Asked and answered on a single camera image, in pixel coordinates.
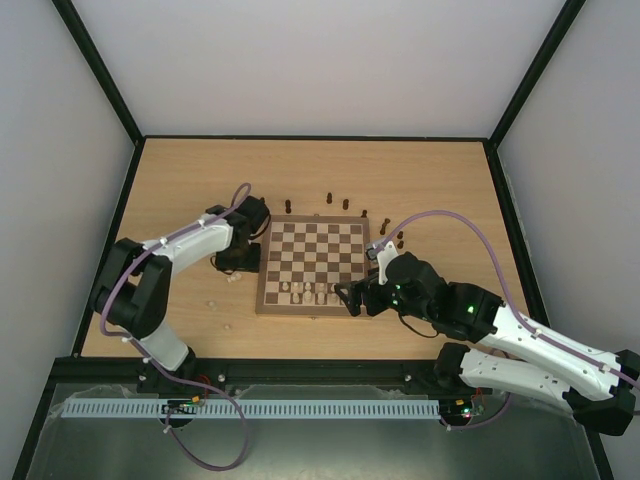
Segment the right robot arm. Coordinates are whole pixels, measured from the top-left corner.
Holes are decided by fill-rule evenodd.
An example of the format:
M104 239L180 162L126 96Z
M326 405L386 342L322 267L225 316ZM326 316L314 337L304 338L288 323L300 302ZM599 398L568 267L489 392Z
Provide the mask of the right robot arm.
M639 356L573 341L470 283L447 282L413 254L379 255L366 278L332 291L353 316L395 311L447 337L433 371L450 392L464 387L526 396L582 426L622 435L635 417Z

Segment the black aluminium frame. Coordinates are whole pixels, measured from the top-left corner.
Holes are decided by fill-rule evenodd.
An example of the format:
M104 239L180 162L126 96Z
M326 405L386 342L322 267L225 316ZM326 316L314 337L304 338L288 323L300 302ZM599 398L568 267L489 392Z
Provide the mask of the black aluminium frame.
M584 4L583 0L564 3L501 116L495 131L489 137L478 140L484 148L484 155L491 173L515 265L524 287L526 303L528 307L532 308L535 319L542 323L548 321L547 312L533 272L530 255L525 250L523 231L516 223L515 205L508 191L506 174L499 162L498 147ZM115 242L117 230L124 216L143 148L148 138L141 133L133 119L74 4L70 1L57 1L54 6L134 145L131 161L105 241L105 245L111 247ZM58 358L53 363L13 474L16 479L26 478L32 467L36 448L44 428L45 415L52 404L54 388L59 383L71 381L96 383L104 380L109 384L130 384L138 367L142 364L141 361L133 358L83 357L81 351L88 335L89 323L89 315L84 313L79 323L71 355ZM434 364L431 360L217 360L213 358L203 358L197 363L205 370L222 366L233 376L246 382L289 379L295 384L310 381L312 384L320 386L331 386L342 385L349 380L361 380L367 385L376 387L397 386L400 383L399 373L401 370L411 367L431 367Z

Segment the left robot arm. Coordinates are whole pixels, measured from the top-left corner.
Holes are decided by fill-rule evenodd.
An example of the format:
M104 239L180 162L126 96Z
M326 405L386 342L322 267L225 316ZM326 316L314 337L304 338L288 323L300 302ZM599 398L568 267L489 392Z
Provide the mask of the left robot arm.
M89 300L101 317L100 330L128 342L154 368L139 386L169 394L196 392L204 387L196 373L196 356L166 319L171 281L203 258L227 275L256 273L261 259L255 241L271 218L265 200L248 194L232 205L213 206L193 223L159 239L117 241L96 281Z

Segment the wooden chess board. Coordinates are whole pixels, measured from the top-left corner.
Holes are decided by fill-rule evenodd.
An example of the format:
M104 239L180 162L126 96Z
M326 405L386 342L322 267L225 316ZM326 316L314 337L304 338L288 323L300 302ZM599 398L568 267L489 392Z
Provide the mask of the wooden chess board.
M352 216L274 216L261 237L255 313L261 316L347 317L348 310L331 284L363 279L369 269L365 246L370 241L369 220ZM283 283L289 291L283 291ZM295 292L293 285L301 285ZM305 285L312 285L313 304L306 302ZM325 303L317 302L317 284L324 284ZM300 295L300 304L291 295ZM337 301L330 303L330 295Z

